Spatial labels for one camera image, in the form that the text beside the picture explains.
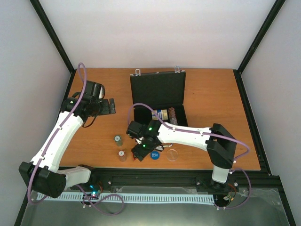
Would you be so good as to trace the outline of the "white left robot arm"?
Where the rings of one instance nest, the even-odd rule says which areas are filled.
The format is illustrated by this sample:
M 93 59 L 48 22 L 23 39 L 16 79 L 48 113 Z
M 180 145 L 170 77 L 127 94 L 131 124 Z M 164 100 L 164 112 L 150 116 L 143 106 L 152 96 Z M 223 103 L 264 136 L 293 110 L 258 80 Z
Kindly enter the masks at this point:
M 76 131 L 88 117 L 115 114 L 113 98 L 81 101 L 76 110 L 71 113 L 77 99 L 70 97 L 63 103 L 62 111 L 55 127 L 38 153 L 19 166 L 19 173 L 28 187 L 46 196 L 57 198 L 69 187 L 82 184 L 86 189 L 94 189 L 98 178 L 93 175 L 95 169 L 87 165 L 79 165 L 70 169 L 59 169 L 59 164 Z

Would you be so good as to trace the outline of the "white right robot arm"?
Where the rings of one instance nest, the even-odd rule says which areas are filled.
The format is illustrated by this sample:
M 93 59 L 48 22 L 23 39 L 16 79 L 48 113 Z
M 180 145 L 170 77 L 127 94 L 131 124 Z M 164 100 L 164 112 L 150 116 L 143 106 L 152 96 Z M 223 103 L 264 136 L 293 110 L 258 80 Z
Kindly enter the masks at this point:
M 148 125 L 132 121 L 126 134 L 137 142 L 131 151 L 134 158 L 139 161 L 163 144 L 192 146 L 208 153 L 213 164 L 214 182 L 224 184 L 228 180 L 237 144 L 234 137 L 221 124 L 191 128 L 158 120 L 151 120 Z

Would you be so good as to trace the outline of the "dark brown patterned card deck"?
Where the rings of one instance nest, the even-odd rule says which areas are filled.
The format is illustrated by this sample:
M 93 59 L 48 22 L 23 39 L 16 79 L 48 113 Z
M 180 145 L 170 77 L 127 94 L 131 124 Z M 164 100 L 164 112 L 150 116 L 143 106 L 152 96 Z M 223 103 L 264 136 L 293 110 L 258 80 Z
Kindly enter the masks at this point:
M 176 113 L 175 113 L 175 109 L 173 107 L 168 109 L 168 113 L 169 113 L 170 119 L 176 119 Z

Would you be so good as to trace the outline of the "blue small blind button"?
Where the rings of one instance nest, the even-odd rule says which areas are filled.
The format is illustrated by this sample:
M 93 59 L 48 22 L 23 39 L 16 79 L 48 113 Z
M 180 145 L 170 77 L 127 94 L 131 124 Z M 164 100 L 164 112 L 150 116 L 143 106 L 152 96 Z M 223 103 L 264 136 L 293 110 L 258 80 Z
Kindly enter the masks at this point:
M 158 151 L 152 151 L 150 157 L 152 160 L 158 160 L 160 158 L 160 153 Z

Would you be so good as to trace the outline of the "blue poker chip stack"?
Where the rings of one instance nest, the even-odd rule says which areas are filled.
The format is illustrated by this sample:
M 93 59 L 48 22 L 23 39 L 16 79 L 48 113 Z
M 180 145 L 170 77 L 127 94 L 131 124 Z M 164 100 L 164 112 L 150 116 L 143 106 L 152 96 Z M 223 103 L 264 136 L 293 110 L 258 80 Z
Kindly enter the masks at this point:
M 173 125 L 178 125 L 177 119 L 176 118 L 171 118 L 170 123 Z

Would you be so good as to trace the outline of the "black poker set case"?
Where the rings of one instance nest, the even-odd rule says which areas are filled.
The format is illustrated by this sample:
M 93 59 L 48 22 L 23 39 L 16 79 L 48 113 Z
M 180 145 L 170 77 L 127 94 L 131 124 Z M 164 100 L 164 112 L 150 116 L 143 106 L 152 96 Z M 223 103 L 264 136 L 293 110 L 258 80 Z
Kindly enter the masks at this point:
M 130 85 L 133 104 L 142 103 L 153 110 L 173 107 L 179 126 L 187 126 L 184 109 L 184 92 L 186 71 L 175 70 L 167 72 L 153 72 L 131 74 Z

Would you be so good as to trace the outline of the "red poker chip stack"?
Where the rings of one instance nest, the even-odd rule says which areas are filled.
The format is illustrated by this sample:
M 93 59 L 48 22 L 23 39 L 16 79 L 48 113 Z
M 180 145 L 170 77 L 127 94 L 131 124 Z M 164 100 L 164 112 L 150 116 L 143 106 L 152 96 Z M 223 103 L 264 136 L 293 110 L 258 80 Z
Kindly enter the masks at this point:
M 127 159 L 127 155 L 126 155 L 126 152 L 124 150 L 120 150 L 118 152 L 118 158 L 121 162 L 125 162 L 126 159 Z

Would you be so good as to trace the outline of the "blue gold card deck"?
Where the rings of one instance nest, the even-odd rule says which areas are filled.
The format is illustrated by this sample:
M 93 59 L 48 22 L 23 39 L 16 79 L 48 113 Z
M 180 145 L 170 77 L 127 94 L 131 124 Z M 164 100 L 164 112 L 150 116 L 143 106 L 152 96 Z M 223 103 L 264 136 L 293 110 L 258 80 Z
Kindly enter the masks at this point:
M 157 115 L 161 120 L 163 120 L 163 121 L 169 120 L 167 109 L 155 110 L 155 111 L 152 113 L 152 119 L 153 119 L 153 120 L 158 120 L 158 117 L 157 117 L 156 115 Z

